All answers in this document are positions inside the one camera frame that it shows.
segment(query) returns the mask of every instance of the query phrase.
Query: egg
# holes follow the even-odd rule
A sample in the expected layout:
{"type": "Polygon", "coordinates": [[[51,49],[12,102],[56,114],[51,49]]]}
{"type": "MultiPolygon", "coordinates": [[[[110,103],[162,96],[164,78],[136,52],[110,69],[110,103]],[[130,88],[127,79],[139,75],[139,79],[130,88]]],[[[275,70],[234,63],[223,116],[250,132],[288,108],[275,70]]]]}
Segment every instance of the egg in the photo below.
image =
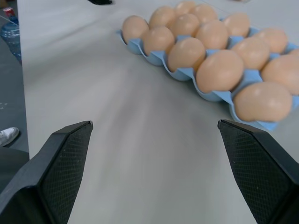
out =
{"type": "Polygon", "coordinates": [[[196,83],[200,91],[230,91],[240,82],[244,70],[243,60],[231,50],[220,50],[200,65],[196,83]]]}
{"type": "Polygon", "coordinates": [[[228,44],[228,30],[219,20],[209,21],[199,28],[196,36],[206,49],[225,49],[228,44]]]}
{"type": "Polygon", "coordinates": [[[196,7],[191,9],[190,13],[196,15],[200,23],[218,19],[217,13],[208,4],[198,4],[196,7]]]}
{"type": "Polygon", "coordinates": [[[195,6],[195,1],[182,1],[174,7],[174,12],[176,13],[176,16],[185,15],[195,6]]]}
{"type": "Polygon", "coordinates": [[[245,13],[234,13],[229,15],[224,21],[224,25],[232,36],[246,37],[250,28],[250,19],[245,13]]]}
{"type": "Polygon", "coordinates": [[[193,14],[179,16],[171,27],[171,31],[175,37],[178,35],[190,35],[194,37],[198,29],[199,20],[193,14]]]}
{"type": "Polygon", "coordinates": [[[270,57],[269,46],[259,38],[249,37],[232,47],[244,61],[246,69],[260,70],[270,57]]]}
{"type": "Polygon", "coordinates": [[[295,55],[299,57],[299,49],[292,50],[289,55],[295,55]]]}
{"type": "Polygon", "coordinates": [[[249,85],[234,97],[235,113],[243,121],[278,122],[292,109],[292,96],[277,83],[249,85]]]}
{"type": "Polygon", "coordinates": [[[282,55],[265,65],[261,72],[264,81],[286,87],[292,95],[299,95],[299,57],[282,55]]]}
{"type": "Polygon", "coordinates": [[[147,22],[140,16],[132,15],[125,19],[122,25],[122,37],[125,43],[131,39],[141,38],[149,30],[147,22]]]}
{"type": "Polygon", "coordinates": [[[158,26],[166,26],[170,28],[176,18],[174,9],[169,6],[162,6],[151,15],[149,20],[149,28],[152,29],[158,26]]]}
{"type": "Polygon", "coordinates": [[[265,28],[254,34],[255,37],[261,38],[269,45],[272,53],[281,54],[288,44],[288,38],[285,32],[277,28],[265,28]]]}
{"type": "Polygon", "coordinates": [[[192,37],[183,39],[171,49],[167,59],[168,69],[175,72],[178,68],[193,68],[196,71],[205,56],[205,47],[200,40],[192,37]]]}
{"type": "Polygon", "coordinates": [[[143,50],[149,56],[151,51],[165,51],[173,47],[175,38],[167,27],[155,27],[144,35],[143,50]]]}

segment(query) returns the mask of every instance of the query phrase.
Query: table surface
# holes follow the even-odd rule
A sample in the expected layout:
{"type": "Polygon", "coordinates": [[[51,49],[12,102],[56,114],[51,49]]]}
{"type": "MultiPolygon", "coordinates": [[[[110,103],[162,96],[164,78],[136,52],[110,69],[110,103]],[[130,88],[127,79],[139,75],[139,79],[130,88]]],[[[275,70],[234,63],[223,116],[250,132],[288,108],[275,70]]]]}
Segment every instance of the table surface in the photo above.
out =
{"type": "MultiPolygon", "coordinates": [[[[282,27],[295,43],[299,36],[298,0],[209,3],[219,16],[246,12],[258,28],[282,27]]],[[[254,224],[217,129],[231,118],[228,106],[201,99],[191,82],[129,53],[115,35],[127,16],[148,19],[158,6],[18,2],[30,157],[52,132],[92,120],[70,224],[254,224]]],[[[297,161],[298,116],[271,133],[297,161]]]]}

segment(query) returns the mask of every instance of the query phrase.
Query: water bottle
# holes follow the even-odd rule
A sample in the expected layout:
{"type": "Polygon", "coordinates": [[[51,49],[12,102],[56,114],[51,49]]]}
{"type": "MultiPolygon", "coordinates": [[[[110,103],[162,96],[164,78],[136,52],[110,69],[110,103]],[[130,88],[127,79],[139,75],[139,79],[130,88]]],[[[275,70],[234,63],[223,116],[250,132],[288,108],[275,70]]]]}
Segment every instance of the water bottle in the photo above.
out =
{"type": "Polygon", "coordinates": [[[3,11],[9,18],[10,22],[5,24],[0,31],[0,36],[7,43],[10,52],[22,64],[19,20],[14,14],[14,10],[10,7],[4,8],[3,11]]]}

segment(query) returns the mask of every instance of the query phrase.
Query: floor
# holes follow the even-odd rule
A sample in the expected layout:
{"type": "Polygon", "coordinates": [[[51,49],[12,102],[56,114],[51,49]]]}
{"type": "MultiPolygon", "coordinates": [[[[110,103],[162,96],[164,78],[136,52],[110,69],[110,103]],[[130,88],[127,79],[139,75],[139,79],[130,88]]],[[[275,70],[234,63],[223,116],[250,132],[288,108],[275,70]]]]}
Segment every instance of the floor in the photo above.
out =
{"type": "MultiPolygon", "coordinates": [[[[18,14],[16,1],[10,1],[9,6],[18,14]]],[[[2,10],[0,15],[6,17],[2,10]]],[[[5,23],[7,21],[0,17],[0,27],[5,23]]],[[[28,152],[22,66],[1,38],[0,49],[0,130],[17,127],[21,134],[8,147],[28,152]]]]}

